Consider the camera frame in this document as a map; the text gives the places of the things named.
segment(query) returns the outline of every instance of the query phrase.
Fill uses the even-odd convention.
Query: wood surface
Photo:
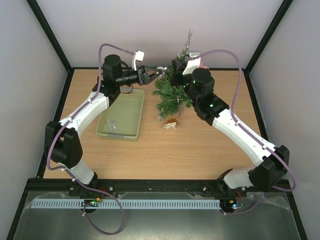
[[[231,106],[238,82],[238,72],[211,71],[214,93]],[[76,69],[61,118],[72,113],[89,95],[97,82],[98,70]],[[156,121],[155,107],[160,99],[152,96],[151,83],[134,85],[145,91],[137,142],[104,139],[96,135],[99,116],[87,127],[80,141],[83,159],[100,179],[216,179],[227,169],[252,165],[249,157],[226,135],[197,117],[193,108],[178,118],[176,130],[163,129],[165,121]],[[235,113],[257,133],[258,123],[242,75]],[[44,178],[65,179],[67,173],[46,169]]]

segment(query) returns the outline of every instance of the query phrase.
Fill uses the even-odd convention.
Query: white wall
[[[308,239],[319,239],[320,1],[293,1],[251,72],[271,141],[290,150]]]
[[[67,72],[25,0],[0,1],[0,239],[43,152]]]
[[[145,51],[143,64],[169,65],[193,30],[191,50],[235,52],[246,66],[282,0],[38,0],[73,67],[97,67],[110,43]],[[104,55],[117,53],[110,49]],[[128,64],[131,57],[120,53]],[[207,66],[235,68],[231,56],[206,56]]]

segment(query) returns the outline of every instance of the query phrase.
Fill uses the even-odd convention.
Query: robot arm
[[[53,144],[57,132],[66,125],[56,141],[50,158],[67,169],[72,175],[85,185],[93,186],[97,175],[86,165],[82,159],[83,150],[80,137],[87,126],[117,99],[121,86],[131,84],[146,85],[163,74],[160,69],[147,66],[136,66],[136,61],[142,61],[144,53],[137,51],[133,54],[134,68],[123,71],[121,59],[118,55],[109,55],[104,59],[103,81],[99,93],[98,84],[94,86],[88,98],[69,116],[60,122],[49,122],[45,128],[44,153],[48,157],[49,148]]]
[[[199,54],[199,52],[191,52],[189,57],[197,57]],[[208,69],[200,68],[200,62],[200,58],[189,60],[187,64],[173,60],[175,73],[170,83],[173,86],[182,86],[191,99],[198,117],[226,134],[249,156],[253,163],[251,167],[229,169],[223,173],[218,178],[220,180],[219,189],[226,194],[229,189],[255,186],[263,192],[268,192],[287,173],[284,166],[269,150],[276,153],[287,165],[289,150],[283,145],[278,148],[263,139],[236,115],[234,115],[234,120],[228,104],[213,93],[215,80]]]

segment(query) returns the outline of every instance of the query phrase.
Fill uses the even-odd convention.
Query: small object in basket
[[[174,129],[179,125],[178,120],[176,118],[170,118],[166,123],[163,125],[163,129]]]
[[[107,120],[107,121],[105,121],[105,123],[106,123],[106,125],[108,126],[110,132],[114,134],[115,131],[117,130],[116,122],[115,122],[115,121]]]

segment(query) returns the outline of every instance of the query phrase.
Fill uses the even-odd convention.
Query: green basket
[[[129,92],[130,88],[121,88]],[[106,139],[136,142],[144,105],[145,91],[134,89],[131,93],[121,93],[114,103],[100,114],[95,133]],[[113,131],[108,123],[115,126]]]

